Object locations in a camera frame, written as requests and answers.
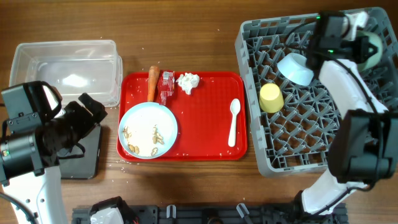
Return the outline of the yellow plastic cup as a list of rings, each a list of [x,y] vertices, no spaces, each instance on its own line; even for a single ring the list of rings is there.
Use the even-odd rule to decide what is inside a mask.
[[[280,88],[275,83],[267,83],[261,87],[259,105],[266,113],[276,113],[282,109],[284,99]]]

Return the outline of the white plastic spoon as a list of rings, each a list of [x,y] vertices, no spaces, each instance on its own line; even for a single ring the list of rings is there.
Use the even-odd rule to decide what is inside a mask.
[[[239,114],[240,110],[241,110],[240,100],[237,98],[233,99],[230,104],[230,112],[231,112],[232,118],[231,118],[231,126],[230,126],[229,136],[228,136],[228,146],[229,147],[234,147],[236,144],[236,120],[237,120],[237,115]]]

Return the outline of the light blue bowl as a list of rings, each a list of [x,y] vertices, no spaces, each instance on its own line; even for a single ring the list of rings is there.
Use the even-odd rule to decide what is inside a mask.
[[[277,63],[279,72],[291,82],[309,86],[314,72],[306,66],[307,58],[297,53],[289,53]]]

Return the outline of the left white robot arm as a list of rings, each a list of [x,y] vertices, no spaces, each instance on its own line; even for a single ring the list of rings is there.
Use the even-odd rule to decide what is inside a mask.
[[[104,105],[82,93],[62,106],[47,82],[1,92],[1,197],[19,223],[67,223],[61,179],[90,179],[98,169]]]

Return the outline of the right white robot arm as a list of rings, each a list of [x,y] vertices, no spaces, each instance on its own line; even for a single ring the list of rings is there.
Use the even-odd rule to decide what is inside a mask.
[[[387,109],[360,71],[382,57],[379,36],[363,31],[364,11],[322,11],[306,49],[308,68],[332,96],[341,123],[328,150],[328,168],[298,194],[307,218],[327,215],[355,191],[370,191],[392,177],[397,166],[397,113]]]

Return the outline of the green bowl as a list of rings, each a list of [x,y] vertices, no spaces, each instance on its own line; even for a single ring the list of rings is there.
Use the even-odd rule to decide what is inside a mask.
[[[356,33],[356,40],[359,41],[358,71],[362,72],[376,66],[382,57],[381,38],[375,33],[359,30]]]

